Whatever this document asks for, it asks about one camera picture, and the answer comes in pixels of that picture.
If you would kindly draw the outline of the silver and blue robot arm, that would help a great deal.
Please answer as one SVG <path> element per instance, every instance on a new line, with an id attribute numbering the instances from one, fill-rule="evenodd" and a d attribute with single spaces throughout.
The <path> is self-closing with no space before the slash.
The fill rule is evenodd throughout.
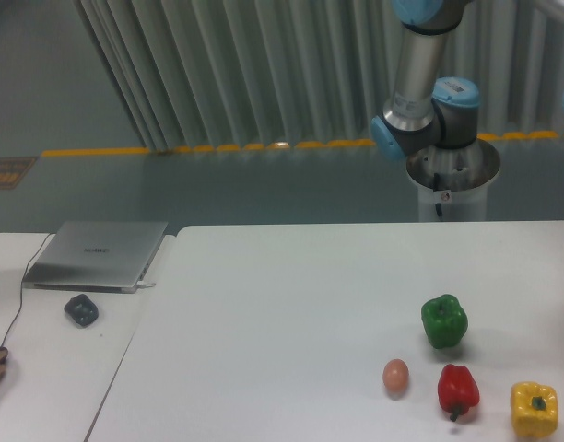
<path id="1" fill-rule="evenodd" d="M 564 1 L 394 1 L 403 31 L 393 90 L 370 122 L 388 158 L 473 155 L 480 130 L 564 128 Z M 465 14 L 470 77 L 443 69 Z"/>

